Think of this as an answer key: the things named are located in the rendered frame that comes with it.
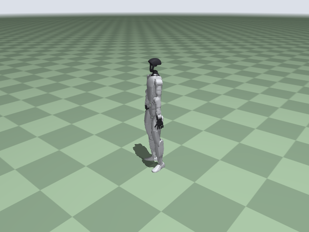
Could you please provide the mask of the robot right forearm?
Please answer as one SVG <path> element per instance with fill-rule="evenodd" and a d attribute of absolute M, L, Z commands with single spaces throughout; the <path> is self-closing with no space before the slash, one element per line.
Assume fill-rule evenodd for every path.
<path fill-rule="evenodd" d="M 150 107 L 150 101 L 148 100 L 147 95 L 146 95 L 145 97 L 146 97 L 146 99 L 145 99 L 145 105 L 147 105 L 147 108 L 149 108 L 149 107 Z"/>

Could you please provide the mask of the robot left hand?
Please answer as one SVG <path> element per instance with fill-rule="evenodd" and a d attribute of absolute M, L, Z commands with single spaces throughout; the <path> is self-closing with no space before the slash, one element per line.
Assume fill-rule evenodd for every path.
<path fill-rule="evenodd" d="M 156 120 L 157 120 L 157 122 L 156 122 L 155 127 L 157 126 L 157 129 L 160 129 L 160 128 L 164 127 L 164 126 L 163 126 L 162 118 L 161 118 L 161 119 L 158 119 L 158 117 L 156 116 Z"/>

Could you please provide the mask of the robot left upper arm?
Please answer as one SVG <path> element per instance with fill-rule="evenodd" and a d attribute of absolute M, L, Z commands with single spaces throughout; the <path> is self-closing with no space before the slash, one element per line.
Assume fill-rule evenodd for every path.
<path fill-rule="evenodd" d="M 156 78 L 154 81 L 154 85 L 155 85 L 156 97 L 153 98 L 153 102 L 155 102 L 156 98 L 159 98 L 161 100 L 163 81 L 160 78 Z"/>

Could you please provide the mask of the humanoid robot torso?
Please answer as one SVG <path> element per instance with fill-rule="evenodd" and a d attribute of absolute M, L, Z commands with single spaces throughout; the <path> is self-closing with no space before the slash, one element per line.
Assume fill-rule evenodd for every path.
<path fill-rule="evenodd" d="M 152 74 L 150 74 L 147 78 L 147 97 L 148 100 L 150 101 L 151 106 L 149 107 L 149 113 L 151 115 L 151 117 L 155 116 L 155 102 L 153 102 L 153 98 L 156 97 L 156 93 L 155 93 L 155 79 L 156 78 L 161 78 L 161 76 L 156 76 L 156 74 L 154 74 L 154 76 L 151 76 Z"/>

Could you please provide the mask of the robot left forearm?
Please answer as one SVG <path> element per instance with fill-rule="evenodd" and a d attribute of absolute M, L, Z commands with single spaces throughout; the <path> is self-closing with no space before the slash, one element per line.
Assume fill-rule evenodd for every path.
<path fill-rule="evenodd" d="M 159 99 L 159 98 L 156 98 L 156 100 L 155 100 L 155 113 L 156 113 L 156 115 L 157 115 L 157 117 L 158 117 L 158 119 L 161 119 L 162 118 L 162 116 L 161 116 L 161 100 Z"/>

